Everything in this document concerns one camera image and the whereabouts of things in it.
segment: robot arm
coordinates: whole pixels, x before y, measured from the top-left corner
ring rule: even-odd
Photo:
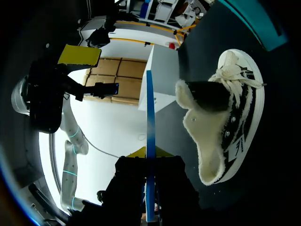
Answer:
[[[64,98],[62,122],[60,126],[69,140],[65,142],[65,161],[63,167],[61,205],[66,211],[82,210],[82,199],[75,197],[77,187],[77,155],[88,154],[88,143],[73,115],[70,98]]]
[[[104,98],[118,94],[118,83],[96,83],[85,87],[70,77],[65,65],[51,65],[41,60],[31,66],[14,88],[11,102],[14,110],[30,117],[38,131],[54,133],[60,127],[68,136],[65,142],[61,205],[64,210],[82,210],[82,200],[75,197],[77,187],[77,155],[88,154],[88,143],[77,124],[70,105],[70,94],[82,101],[84,94]]]

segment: yellow tag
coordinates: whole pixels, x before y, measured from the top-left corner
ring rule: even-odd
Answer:
[[[100,53],[99,48],[66,45],[57,63],[96,66]]]

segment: shoe sole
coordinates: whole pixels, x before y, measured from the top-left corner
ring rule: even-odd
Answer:
[[[238,65],[243,64],[243,65],[240,65],[242,67],[248,66],[248,69],[253,71],[255,80],[257,80],[257,81],[259,81],[263,84],[262,76],[261,76],[261,73],[259,71],[259,68],[258,68],[257,64],[247,53],[245,53],[241,50],[228,49],[228,50],[224,51],[221,54],[220,58],[219,58],[218,68],[221,68],[221,66],[224,64],[227,51],[232,51],[236,56],[238,56],[238,58],[239,58]],[[257,127],[259,125],[260,118],[261,118],[261,115],[262,115],[262,112],[263,112],[263,107],[264,107],[264,87],[262,87],[261,89],[256,89],[256,99],[255,99],[253,118],[252,118],[251,126],[250,126],[250,129],[249,129],[249,133],[248,133],[248,135],[246,137],[246,140],[245,140],[245,150],[246,151],[243,152],[238,158],[236,158],[236,160],[234,161],[231,168],[216,183],[220,183],[220,182],[224,182],[226,180],[229,180],[237,173],[237,171],[240,168],[243,160],[245,159],[245,156],[246,156],[246,154],[249,150],[251,142],[252,142],[252,140],[255,136],[255,133],[256,133],[256,130],[257,130]]]

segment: white box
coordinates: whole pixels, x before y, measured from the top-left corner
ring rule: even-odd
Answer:
[[[155,20],[166,21],[171,13],[171,6],[159,3],[155,15]]]

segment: white cable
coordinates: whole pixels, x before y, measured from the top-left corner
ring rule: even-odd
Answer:
[[[118,159],[119,159],[118,156],[113,155],[113,154],[110,154],[110,153],[107,153],[107,152],[104,152],[104,151],[100,150],[99,148],[95,147],[95,146],[88,140],[88,138],[87,138],[86,135],[83,133],[83,131],[81,131],[81,132],[82,132],[82,134],[83,134],[83,137],[86,139],[86,141],[87,141],[93,148],[95,148],[96,150],[98,150],[98,151],[100,151],[100,152],[102,152],[102,153],[104,153],[104,154],[107,154],[107,155],[110,155],[110,156],[112,156],[112,157],[115,157],[115,158],[118,158]]]

